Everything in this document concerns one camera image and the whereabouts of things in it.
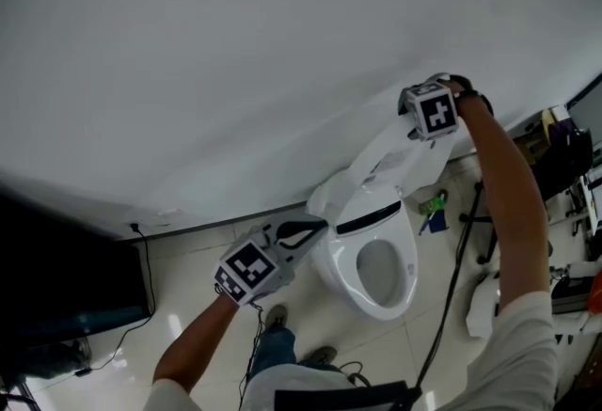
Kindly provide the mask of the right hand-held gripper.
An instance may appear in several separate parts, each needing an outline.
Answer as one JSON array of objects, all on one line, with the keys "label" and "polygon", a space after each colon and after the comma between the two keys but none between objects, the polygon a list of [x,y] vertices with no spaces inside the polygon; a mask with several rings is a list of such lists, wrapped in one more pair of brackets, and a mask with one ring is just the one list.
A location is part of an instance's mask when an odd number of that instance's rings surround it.
[{"label": "right hand-held gripper", "polygon": [[442,84],[447,73],[438,73],[419,85],[405,87],[398,102],[398,114],[411,118],[410,139],[428,141],[451,134],[459,128],[452,91]]}]

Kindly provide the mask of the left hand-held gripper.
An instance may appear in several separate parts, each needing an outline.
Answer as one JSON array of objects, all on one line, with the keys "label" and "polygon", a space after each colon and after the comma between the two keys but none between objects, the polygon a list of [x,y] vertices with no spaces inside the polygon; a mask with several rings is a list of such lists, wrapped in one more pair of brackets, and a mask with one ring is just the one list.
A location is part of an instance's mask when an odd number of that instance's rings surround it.
[{"label": "left hand-held gripper", "polygon": [[239,239],[217,262],[214,283],[237,306],[289,285],[302,261],[328,230],[320,217],[275,217]]}]

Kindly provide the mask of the white toilet lid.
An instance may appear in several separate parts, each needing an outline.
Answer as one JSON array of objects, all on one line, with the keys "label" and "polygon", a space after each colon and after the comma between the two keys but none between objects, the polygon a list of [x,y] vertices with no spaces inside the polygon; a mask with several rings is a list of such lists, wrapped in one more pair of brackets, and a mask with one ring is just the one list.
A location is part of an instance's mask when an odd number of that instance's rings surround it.
[{"label": "white toilet lid", "polygon": [[312,192],[308,212],[338,234],[375,225],[383,219],[379,212],[397,213],[402,198],[438,179],[453,146],[452,134],[421,140],[414,131],[411,118],[396,118],[348,167]]}]

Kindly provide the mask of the person's left forearm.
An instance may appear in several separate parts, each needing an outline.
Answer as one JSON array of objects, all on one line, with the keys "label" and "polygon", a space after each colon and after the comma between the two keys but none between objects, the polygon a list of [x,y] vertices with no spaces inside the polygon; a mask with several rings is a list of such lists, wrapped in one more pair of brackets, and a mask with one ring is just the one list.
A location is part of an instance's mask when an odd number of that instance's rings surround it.
[{"label": "person's left forearm", "polygon": [[190,393],[208,369],[238,310],[233,300],[219,294],[168,346],[155,367],[152,383],[169,380]]}]

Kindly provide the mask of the person's right forearm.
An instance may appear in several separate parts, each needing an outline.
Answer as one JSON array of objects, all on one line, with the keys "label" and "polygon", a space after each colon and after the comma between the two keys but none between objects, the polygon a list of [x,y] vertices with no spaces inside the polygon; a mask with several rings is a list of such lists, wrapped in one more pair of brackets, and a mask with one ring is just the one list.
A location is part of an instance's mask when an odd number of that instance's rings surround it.
[{"label": "person's right forearm", "polygon": [[487,206],[498,235],[500,306],[549,290],[547,213],[521,152],[478,103],[461,116],[481,167]]}]

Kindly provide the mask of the person's right hand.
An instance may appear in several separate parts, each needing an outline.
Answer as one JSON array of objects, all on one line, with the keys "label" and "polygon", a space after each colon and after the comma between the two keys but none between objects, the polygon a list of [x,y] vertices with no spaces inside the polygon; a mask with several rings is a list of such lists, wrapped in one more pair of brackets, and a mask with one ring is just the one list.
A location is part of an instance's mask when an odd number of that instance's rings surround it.
[{"label": "person's right hand", "polygon": [[440,79],[440,82],[446,87],[448,87],[454,94],[467,92],[473,89],[471,82],[462,75],[445,75]]}]

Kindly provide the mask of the black wristband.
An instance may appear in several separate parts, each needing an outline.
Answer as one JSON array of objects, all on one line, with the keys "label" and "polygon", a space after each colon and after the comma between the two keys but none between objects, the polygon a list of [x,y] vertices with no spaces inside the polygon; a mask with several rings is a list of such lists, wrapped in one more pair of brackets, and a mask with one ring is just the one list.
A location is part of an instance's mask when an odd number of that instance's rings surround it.
[{"label": "black wristband", "polygon": [[491,103],[482,93],[474,89],[465,89],[457,93],[454,101],[458,114],[461,116],[467,112],[468,106],[473,103],[478,103],[488,112],[489,115],[494,116]]}]

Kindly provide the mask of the person's left shoe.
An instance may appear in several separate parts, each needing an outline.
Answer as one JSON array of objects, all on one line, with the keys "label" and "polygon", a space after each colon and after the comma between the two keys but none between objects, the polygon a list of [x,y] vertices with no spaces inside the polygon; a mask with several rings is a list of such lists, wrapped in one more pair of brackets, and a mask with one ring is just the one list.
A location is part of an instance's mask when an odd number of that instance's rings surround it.
[{"label": "person's left shoe", "polygon": [[285,328],[288,320],[288,308],[284,304],[273,306],[266,318],[265,328],[267,330]]}]

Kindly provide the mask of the person's left leg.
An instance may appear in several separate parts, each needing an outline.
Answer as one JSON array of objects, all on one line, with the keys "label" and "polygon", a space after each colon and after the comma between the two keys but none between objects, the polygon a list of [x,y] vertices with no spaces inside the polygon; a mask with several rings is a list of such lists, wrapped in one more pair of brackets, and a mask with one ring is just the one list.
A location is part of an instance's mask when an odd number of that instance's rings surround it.
[{"label": "person's left leg", "polygon": [[295,364],[297,360],[294,345],[295,335],[290,329],[276,324],[270,326],[261,335],[249,372],[249,379],[278,365]]}]

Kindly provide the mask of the cream yellow chair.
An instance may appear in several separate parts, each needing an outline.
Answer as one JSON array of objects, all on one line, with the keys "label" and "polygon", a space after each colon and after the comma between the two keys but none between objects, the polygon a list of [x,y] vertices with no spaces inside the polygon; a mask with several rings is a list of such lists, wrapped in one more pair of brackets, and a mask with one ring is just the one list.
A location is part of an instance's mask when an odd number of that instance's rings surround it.
[{"label": "cream yellow chair", "polygon": [[566,107],[557,105],[545,108],[517,124],[511,130],[511,138],[528,164],[534,166],[572,127]]}]

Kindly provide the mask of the black clothing bundle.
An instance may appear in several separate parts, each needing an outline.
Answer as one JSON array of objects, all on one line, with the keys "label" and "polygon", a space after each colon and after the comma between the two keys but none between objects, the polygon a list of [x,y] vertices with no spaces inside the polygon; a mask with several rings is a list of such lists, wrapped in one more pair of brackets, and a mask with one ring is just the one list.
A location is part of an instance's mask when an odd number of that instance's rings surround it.
[{"label": "black clothing bundle", "polygon": [[532,167],[543,202],[568,189],[593,165],[591,133],[578,128],[562,127],[550,135],[543,156]]}]

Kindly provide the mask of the black chest device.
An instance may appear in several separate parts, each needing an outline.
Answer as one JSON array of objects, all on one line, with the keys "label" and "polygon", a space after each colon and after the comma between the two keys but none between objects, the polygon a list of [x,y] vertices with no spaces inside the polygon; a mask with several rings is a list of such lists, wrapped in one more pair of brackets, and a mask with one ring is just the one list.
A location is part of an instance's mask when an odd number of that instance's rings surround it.
[{"label": "black chest device", "polygon": [[398,381],[371,387],[275,392],[274,411],[411,411],[420,387]]}]

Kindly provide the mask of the white office desk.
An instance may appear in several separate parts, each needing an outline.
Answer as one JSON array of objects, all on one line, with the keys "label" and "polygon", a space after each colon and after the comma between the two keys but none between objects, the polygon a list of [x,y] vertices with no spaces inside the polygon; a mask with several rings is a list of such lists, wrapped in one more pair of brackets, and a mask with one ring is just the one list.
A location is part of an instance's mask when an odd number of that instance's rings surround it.
[{"label": "white office desk", "polygon": [[566,191],[570,197],[570,208],[565,216],[572,218],[590,237],[602,231],[602,147],[594,151],[593,166]]}]

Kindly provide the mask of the black cabinet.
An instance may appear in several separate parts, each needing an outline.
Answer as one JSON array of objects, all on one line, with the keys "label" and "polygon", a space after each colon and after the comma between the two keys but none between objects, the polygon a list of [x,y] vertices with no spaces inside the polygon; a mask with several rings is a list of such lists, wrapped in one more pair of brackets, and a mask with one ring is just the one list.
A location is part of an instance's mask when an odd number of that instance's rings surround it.
[{"label": "black cabinet", "polygon": [[136,247],[0,195],[0,342],[46,345],[150,316]]}]

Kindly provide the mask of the white shirt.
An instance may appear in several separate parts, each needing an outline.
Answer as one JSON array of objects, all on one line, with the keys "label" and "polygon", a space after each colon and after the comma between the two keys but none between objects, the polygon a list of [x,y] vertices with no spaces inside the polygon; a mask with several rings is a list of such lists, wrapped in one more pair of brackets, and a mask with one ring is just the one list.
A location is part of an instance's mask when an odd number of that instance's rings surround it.
[{"label": "white shirt", "polygon": [[[557,380],[550,295],[530,292],[501,311],[488,343],[467,368],[465,389],[436,411],[552,411]],[[251,379],[240,411],[274,411],[278,389],[351,387],[338,371],[280,364]]]}]

